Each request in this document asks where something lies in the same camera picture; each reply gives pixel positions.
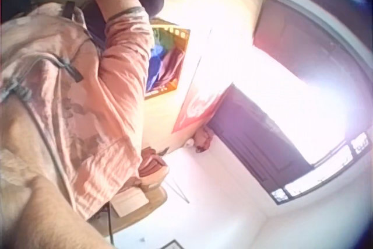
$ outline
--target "window frame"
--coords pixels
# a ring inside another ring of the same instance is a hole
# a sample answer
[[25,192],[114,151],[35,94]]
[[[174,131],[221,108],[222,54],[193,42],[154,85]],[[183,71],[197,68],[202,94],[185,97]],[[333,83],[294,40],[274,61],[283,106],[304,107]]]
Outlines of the window frame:
[[372,140],[370,138],[370,135],[368,133],[368,130],[366,131],[363,131],[361,134],[366,134],[367,136],[367,139],[368,139],[368,145],[359,153],[357,154],[356,151],[354,150],[351,142],[354,140],[351,140],[349,142],[347,141],[343,141],[341,144],[339,144],[335,149],[333,149],[329,154],[327,154],[325,157],[323,157],[320,161],[318,161],[317,163],[313,164],[313,167],[314,167],[314,170],[319,167],[320,165],[322,165],[324,162],[327,162],[329,159],[331,159],[337,152],[339,152],[345,145],[347,145],[349,148],[350,148],[350,152],[351,152],[351,155],[352,155],[352,161],[350,161],[349,163],[347,163],[345,166],[343,166],[339,171],[337,171],[335,174],[333,174],[332,176],[330,176],[329,178],[325,179],[324,181],[320,182],[319,184],[317,184],[316,186],[298,194],[298,195],[291,195],[286,189],[285,189],[285,186],[282,186],[281,188],[279,188],[278,190],[282,190],[286,196],[288,197],[288,199],[284,199],[282,201],[278,201],[272,194],[268,194],[271,199],[273,199],[273,201],[277,204],[277,205],[282,205],[282,204],[286,204],[290,201],[293,201],[297,198],[301,198],[305,195],[308,195],[310,194],[311,192],[323,187],[324,185],[326,185],[327,183],[331,182],[332,180],[334,180],[335,178],[337,178],[338,176],[340,176],[342,173],[344,173],[346,170],[348,170],[351,166],[353,166],[358,160],[360,160],[364,155],[366,155],[369,151],[372,150]]

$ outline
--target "floor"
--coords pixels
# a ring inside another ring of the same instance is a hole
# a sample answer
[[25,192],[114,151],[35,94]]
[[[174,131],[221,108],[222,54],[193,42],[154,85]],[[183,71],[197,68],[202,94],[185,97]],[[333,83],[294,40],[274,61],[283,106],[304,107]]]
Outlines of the floor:
[[[64,3],[67,0],[39,0],[40,3],[49,1]],[[80,4],[85,0],[74,1]],[[216,44],[211,50],[221,54],[218,58],[216,55],[211,56],[211,67],[220,68],[223,76],[224,69],[231,67],[232,62],[245,58],[245,50],[251,45],[262,2],[263,0],[165,1],[159,17],[190,29],[191,36],[178,89],[146,101],[144,147],[153,146],[157,150],[170,147],[170,151],[175,150],[206,122],[201,120],[172,134],[207,39]],[[217,75],[206,73],[206,83]]]
[[236,184],[234,170],[223,167],[210,150],[182,148],[164,159],[171,167],[162,185],[167,201],[146,219],[115,233],[116,248],[162,248],[173,239],[185,249],[250,248],[266,216]]

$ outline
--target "clothes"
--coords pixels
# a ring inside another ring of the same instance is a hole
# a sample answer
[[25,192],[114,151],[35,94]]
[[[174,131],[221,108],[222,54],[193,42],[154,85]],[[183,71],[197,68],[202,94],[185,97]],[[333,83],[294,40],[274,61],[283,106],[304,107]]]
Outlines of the clothes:
[[[149,18],[155,17],[162,9],[164,0],[139,0]],[[105,20],[97,4],[92,0],[82,8],[87,29],[100,48],[105,49]]]
[[155,45],[151,51],[151,57],[149,60],[149,69],[146,81],[146,91],[150,91],[153,88],[154,83],[158,80],[159,72],[162,66],[161,57],[164,55],[165,49],[160,45]]
[[184,51],[174,47],[164,56],[159,72],[159,78],[154,84],[154,88],[164,86],[176,78],[176,75],[180,72],[184,55]]
[[[123,14],[107,23],[107,48],[99,57],[82,12],[75,8],[74,22],[57,16],[61,11],[60,4],[49,3],[1,26],[0,87],[35,58],[67,61],[59,68],[42,59],[29,69],[22,86],[31,99],[24,106],[60,157],[75,211],[88,219],[127,179],[138,177],[153,33],[143,9]],[[81,82],[72,79],[71,67]],[[35,147],[44,145],[42,137]]]
[[197,129],[196,133],[193,136],[194,147],[196,147],[196,152],[202,153],[208,150],[210,148],[213,136],[214,132],[206,126]]
[[170,171],[166,162],[151,147],[142,150],[141,157],[139,177],[132,177],[127,180],[118,192],[123,192],[131,187],[140,187],[144,191],[158,187]]
[[175,46],[174,36],[164,29],[154,29],[154,41],[156,44],[163,46],[167,51]]

